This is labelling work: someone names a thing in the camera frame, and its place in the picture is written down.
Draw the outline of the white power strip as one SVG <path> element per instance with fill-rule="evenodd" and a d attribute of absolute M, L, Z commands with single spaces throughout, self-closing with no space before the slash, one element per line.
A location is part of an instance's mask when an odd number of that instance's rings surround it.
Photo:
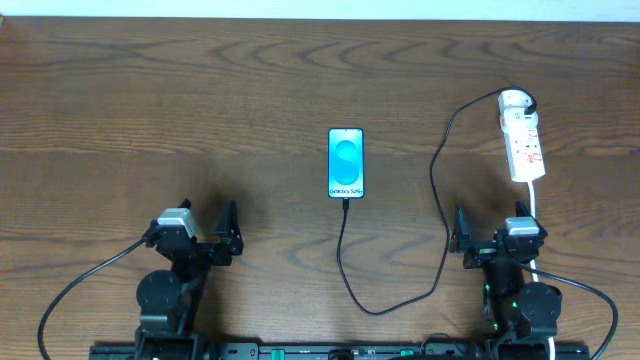
<path fill-rule="evenodd" d="M 533 182 L 545 175 L 538 115 L 527 115 L 524 111 L 524 108 L 507 108 L 500 116 L 511 179 L 518 183 Z"/>

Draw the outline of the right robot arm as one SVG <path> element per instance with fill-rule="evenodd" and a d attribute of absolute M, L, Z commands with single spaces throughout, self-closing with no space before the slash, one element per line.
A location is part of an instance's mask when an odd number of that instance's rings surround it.
<path fill-rule="evenodd" d="M 463 208 L 456 208 L 453 251 L 464 255 L 464 268 L 484 274 L 485 316 L 495 329 L 484 341 L 487 359 L 551 357 L 549 339 L 558 332 L 562 294 L 554 286 L 524 278 L 547 236 L 521 201 L 516 215 L 507 218 L 490 240 L 474 240 Z"/>

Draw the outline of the blue screen Galaxy smartphone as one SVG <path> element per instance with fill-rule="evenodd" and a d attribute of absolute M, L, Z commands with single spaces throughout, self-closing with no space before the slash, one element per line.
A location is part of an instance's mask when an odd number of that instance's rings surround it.
<path fill-rule="evenodd" d="M 328 196 L 360 199 L 364 195 L 364 131 L 331 128 L 328 131 Z"/>

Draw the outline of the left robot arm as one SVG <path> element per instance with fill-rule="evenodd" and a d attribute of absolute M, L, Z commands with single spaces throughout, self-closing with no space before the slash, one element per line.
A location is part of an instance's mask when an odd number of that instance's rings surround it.
<path fill-rule="evenodd" d="M 208 274 L 213 267 L 229 266 L 243 252 L 244 243 L 236 202 L 229 201 L 214 229 L 218 241 L 197 240 L 191 202 L 166 209 L 150 222 L 142 239 L 171 262 L 139 283 L 136 300 L 140 326 L 136 330 L 136 359 L 216 359 L 218 350 L 207 336 L 193 331 Z"/>

